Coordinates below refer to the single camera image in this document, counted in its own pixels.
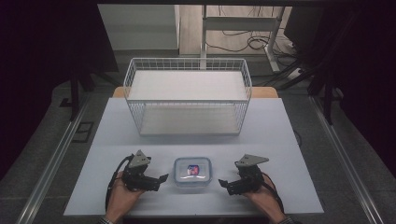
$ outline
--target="person's left hand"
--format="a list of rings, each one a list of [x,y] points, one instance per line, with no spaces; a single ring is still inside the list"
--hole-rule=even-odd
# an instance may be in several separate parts
[[[122,172],[119,172],[108,200],[106,218],[112,223],[117,223],[120,218],[127,214],[134,207],[140,195],[145,192],[142,189],[137,191],[128,190],[121,177]]]

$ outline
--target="hand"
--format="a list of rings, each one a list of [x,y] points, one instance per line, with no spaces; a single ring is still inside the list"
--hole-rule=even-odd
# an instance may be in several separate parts
[[[262,175],[262,177],[266,184],[276,190],[274,183],[270,178],[268,178],[268,176]],[[276,198],[267,188],[262,186],[256,192],[248,192],[243,195],[249,198],[262,212],[264,212],[264,214],[270,218],[272,223],[279,223],[286,218],[285,214],[280,210]]]
[[[106,218],[112,223],[117,223],[121,217],[127,214],[132,209],[140,195],[145,192],[142,189],[134,192],[128,190],[121,177],[122,172],[119,172],[117,174],[117,179],[113,184],[110,199],[108,200]]]

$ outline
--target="person's right hand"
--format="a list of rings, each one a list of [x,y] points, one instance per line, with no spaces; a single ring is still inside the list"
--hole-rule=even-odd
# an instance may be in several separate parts
[[[266,175],[262,175],[265,183],[276,190],[274,183]],[[264,214],[271,220],[272,223],[279,223],[286,218],[281,211],[276,198],[271,191],[265,187],[261,187],[256,192],[244,193],[244,196],[249,198]]]

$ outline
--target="clear plastic container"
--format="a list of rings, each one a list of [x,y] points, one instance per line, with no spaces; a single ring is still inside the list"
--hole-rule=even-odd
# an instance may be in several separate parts
[[[212,163],[206,157],[184,157],[175,160],[174,177],[182,188],[205,187],[212,180]]]

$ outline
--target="wooden floor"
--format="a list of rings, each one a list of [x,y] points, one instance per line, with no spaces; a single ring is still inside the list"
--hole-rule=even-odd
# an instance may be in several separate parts
[[[233,17],[275,17],[280,7],[233,7],[233,6],[208,6],[207,16],[233,16]],[[199,54],[202,42],[202,6],[180,6],[180,43],[179,53],[181,55]],[[289,18],[291,7],[286,7],[281,28],[284,28]],[[251,35],[269,36],[269,32],[253,32],[242,35],[229,35],[241,32],[234,31],[209,31],[206,34],[206,43],[225,49],[239,50],[248,44]],[[290,43],[283,36],[283,29],[279,30],[276,43],[282,51],[289,51]],[[208,54],[264,54],[264,50],[246,48],[239,52],[230,52],[223,49],[207,47]]]

